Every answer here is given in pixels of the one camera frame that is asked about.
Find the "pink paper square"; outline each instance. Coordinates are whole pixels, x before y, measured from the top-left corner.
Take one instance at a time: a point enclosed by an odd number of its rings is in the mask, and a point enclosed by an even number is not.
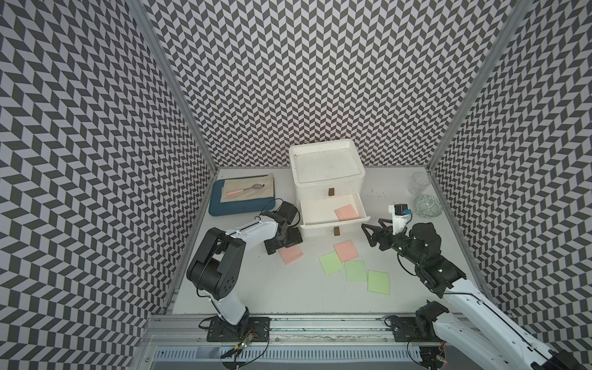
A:
[[[351,204],[336,209],[335,214],[337,214],[337,218],[339,219],[339,221],[348,221],[360,218],[360,216],[358,216],[358,213],[356,212],[356,209]]]
[[[300,251],[300,247],[297,245],[291,246],[289,248],[280,248],[278,249],[278,252],[279,255],[282,256],[282,259],[286,265],[303,256],[302,251]]]
[[[335,252],[337,252],[341,262],[349,261],[358,257],[358,251],[356,250],[356,247],[353,246],[351,240],[335,244],[333,247],[335,247]]]

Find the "glass cup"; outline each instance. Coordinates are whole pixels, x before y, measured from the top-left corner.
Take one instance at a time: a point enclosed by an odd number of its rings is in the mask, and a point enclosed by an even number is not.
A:
[[[416,172],[411,177],[407,190],[412,195],[418,196],[424,192],[424,190],[430,185],[430,178],[426,173]]]

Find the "chevron patterned wall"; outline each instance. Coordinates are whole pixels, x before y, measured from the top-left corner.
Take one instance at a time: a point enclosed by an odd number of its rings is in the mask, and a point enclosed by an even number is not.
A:
[[[0,1],[0,368],[121,368],[210,173],[121,1]]]
[[[426,164],[514,1],[144,3],[216,163],[271,166],[343,138]]]
[[[592,369],[592,6],[536,1],[436,168],[492,293]]]

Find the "white vented panel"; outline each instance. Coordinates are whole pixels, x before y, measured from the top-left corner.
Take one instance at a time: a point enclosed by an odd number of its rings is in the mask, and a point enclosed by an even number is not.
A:
[[[233,361],[220,359],[220,356],[233,346],[159,346],[154,361],[192,362],[192,361]],[[265,346],[245,349],[237,358],[246,362],[259,356]],[[415,361],[420,361],[419,347],[409,346]],[[267,362],[411,362],[407,348],[401,346],[270,346],[257,361]]]

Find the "open drawer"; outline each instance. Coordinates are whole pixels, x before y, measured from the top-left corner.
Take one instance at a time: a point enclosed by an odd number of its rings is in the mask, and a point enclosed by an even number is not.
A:
[[[351,204],[359,218],[355,220],[339,221],[335,210]],[[303,224],[300,232],[303,237],[334,235],[334,228],[338,227],[340,234],[361,230],[360,224],[370,220],[360,200],[358,193],[328,197],[300,203]]]

